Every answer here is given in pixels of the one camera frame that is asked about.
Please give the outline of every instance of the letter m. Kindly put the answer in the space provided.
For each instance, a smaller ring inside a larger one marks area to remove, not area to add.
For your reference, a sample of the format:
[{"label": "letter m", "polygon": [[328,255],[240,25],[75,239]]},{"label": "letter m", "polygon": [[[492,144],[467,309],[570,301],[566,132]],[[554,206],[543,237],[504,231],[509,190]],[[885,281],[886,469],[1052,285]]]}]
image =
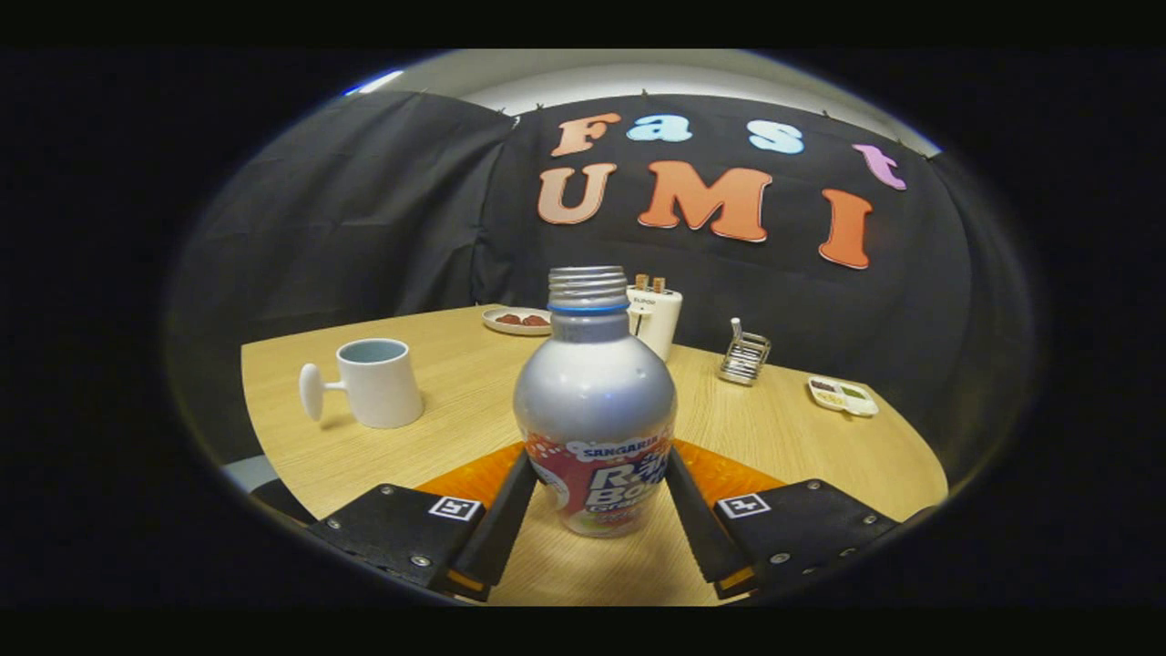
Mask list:
[{"label": "letter m", "polygon": [[761,227],[761,192],[773,177],[751,168],[731,168],[719,179],[707,186],[700,174],[688,162],[660,161],[648,164],[655,174],[648,211],[640,214],[641,225],[675,227],[680,217],[673,212],[679,204],[684,223],[700,230],[722,207],[721,217],[710,228],[715,234],[743,241],[764,241],[767,233]]}]

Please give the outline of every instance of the aluminum bottle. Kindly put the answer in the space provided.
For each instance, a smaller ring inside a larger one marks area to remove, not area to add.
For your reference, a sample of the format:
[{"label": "aluminum bottle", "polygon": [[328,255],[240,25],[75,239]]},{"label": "aluminum bottle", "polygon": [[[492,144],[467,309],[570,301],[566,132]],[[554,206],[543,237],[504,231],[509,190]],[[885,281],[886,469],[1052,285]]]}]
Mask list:
[{"label": "aluminum bottle", "polygon": [[552,337],[519,375],[514,416],[567,528],[626,535],[663,480],[676,388],[628,332],[623,267],[552,268],[549,278]]}]

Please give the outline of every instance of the mug handle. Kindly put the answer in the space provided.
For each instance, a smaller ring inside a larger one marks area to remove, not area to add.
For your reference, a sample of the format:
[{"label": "mug handle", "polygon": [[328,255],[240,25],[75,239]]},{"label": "mug handle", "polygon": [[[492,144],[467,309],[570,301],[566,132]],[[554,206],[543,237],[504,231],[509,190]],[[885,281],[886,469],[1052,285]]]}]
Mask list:
[{"label": "mug handle", "polygon": [[319,368],[310,362],[300,371],[300,403],[312,422],[324,412],[324,390],[345,390],[344,382],[325,383]]}]

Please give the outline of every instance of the plate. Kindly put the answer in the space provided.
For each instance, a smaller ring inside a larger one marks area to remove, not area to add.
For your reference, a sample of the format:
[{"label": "plate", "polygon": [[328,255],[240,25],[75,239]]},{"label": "plate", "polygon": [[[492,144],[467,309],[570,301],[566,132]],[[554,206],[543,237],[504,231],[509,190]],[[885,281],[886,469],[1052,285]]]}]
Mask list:
[{"label": "plate", "polygon": [[[522,325],[521,323],[499,323],[498,318],[500,316],[513,313],[519,318],[526,318],[532,313],[541,316],[547,325]],[[486,324],[486,327],[491,327],[493,331],[499,333],[506,333],[507,336],[549,336],[550,334],[550,311],[546,309],[535,309],[533,306],[499,306],[496,309],[487,309],[482,312],[482,322]]]},{"label": "plate", "polygon": [[810,376],[807,382],[814,402],[822,408],[841,410],[858,417],[878,415],[878,405],[862,388],[823,376]]}]

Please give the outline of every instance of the light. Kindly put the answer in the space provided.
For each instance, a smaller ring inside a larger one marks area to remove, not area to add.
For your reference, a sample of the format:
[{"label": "light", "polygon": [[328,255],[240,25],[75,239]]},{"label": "light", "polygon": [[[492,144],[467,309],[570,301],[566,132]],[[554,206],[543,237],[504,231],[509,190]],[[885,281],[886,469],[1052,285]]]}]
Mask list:
[{"label": "light", "polygon": [[357,86],[356,89],[352,89],[351,91],[345,92],[344,94],[345,96],[351,96],[351,94],[358,93],[358,92],[359,93],[372,93],[373,91],[380,89],[385,84],[388,84],[393,78],[395,78],[396,76],[401,75],[402,72],[405,72],[405,71],[403,70],[395,70],[395,71],[393,71],[393,72],[391,72],[388,75],[382,75],[382,76],[378,77],[377,79],[374,79],[374,80],[372,80],[372,82],[370,82],[367,84],[364,84],[361,86]]}]

